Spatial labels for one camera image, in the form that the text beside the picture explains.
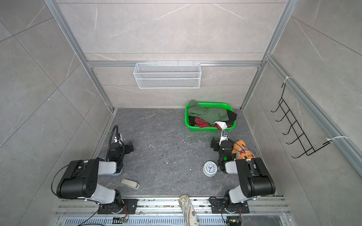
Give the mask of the green skirt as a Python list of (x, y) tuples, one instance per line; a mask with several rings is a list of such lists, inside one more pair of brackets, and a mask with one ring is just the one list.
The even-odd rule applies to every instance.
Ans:
[(192, 100), (186, 112), (189, 117), (199, 118), (209, 124), (229, 120), (227, 105), (223, 103), (201, 103)]

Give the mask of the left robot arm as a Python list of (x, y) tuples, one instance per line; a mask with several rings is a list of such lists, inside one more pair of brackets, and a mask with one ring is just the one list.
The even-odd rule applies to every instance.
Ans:
[(124, 156), (134, 151), (132, 142), (125, 144), (118, 125), (111, 131), (105, 158), (71, 161), (64, 166), (65, 172), (57, 188), (51, 191), (59, 199), (81, 199), (97, 203), (99, 214), (118, 214), (126, 204), (120, 191), (98, 183), (98, 176), (119, 176), (123, 172)]

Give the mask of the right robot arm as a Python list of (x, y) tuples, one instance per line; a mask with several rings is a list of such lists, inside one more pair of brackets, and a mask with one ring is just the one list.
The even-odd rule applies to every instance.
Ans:
[(219, 155), (218, 169), (239, 179), (238, 186), (225, 192), (216, 212), (248, 213), (247, 201), (275, 193), (275, 183), (263, 160), (249, 151), (243, 140), (232, 141), (222, 134), (219, 140), (211, 140), (210, 147)]

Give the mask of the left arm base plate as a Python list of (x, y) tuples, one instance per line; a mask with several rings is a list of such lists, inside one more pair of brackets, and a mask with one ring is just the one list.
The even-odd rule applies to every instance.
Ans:
[(138, 199), (123, 199), (122, 202), (114, 201), (111, 204), (101, 204), (98, 214), (135, 214)]

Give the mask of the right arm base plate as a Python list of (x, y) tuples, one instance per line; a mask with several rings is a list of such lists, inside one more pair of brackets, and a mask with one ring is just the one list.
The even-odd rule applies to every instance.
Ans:
[(213, 214), (221, 213), (250, 213), (247, 202), (232, 203), (226, 199), (219, 199), (216, 197), (210, 197), (208, 199)]

